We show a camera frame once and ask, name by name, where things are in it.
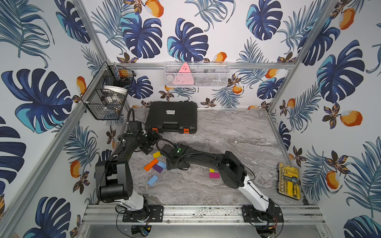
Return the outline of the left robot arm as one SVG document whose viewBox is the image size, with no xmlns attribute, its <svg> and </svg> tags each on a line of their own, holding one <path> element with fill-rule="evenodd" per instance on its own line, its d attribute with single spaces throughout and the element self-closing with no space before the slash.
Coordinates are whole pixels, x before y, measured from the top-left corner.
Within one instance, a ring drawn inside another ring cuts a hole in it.
<svg viewBox="0 0 381 238">
<path fill-rule="evenodd" d="M 145 198 L 134 191 L 129 161 L 136 151 L 149 154 L 161 138 L 156 132 L 128 132 L 119 136 L 120 144 L 115 152 L 95 166 L 98 200 L 104 203 L 118 202 L 132 212 L 143 210 Z"/>
</svg>

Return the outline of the magenta block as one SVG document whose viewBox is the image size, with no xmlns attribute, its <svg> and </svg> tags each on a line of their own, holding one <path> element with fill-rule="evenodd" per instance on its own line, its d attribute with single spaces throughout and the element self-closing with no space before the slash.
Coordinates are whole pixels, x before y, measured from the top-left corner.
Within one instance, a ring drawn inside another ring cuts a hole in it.
<svg viewBox="0 0 381 238">
<path fill-rule="evenodd" d="M 211 179 L 219 179 L 220 174 L 219 173 L 209 173 L 209 178 Z"/>
</svg>

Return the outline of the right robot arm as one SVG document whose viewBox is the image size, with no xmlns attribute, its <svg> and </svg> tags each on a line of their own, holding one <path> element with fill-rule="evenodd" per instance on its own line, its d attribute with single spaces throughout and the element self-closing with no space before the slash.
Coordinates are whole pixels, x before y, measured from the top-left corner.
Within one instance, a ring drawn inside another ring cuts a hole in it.
<svg viewBox="0 0 381 238">
<path fill-rule="evenodd" d="M 168 170 L 185 170 L 195 164 L 217 171 L 224 184 L 239 190 L 251 202 L 255 210 L 274 216 L 275 203 L 254 185 L 246 167 L 232 152 L 208 153 L 181 144 L 178 147 L 165 145 L 160 149 L 160 153 L 166 157 Z"/>
</svg>

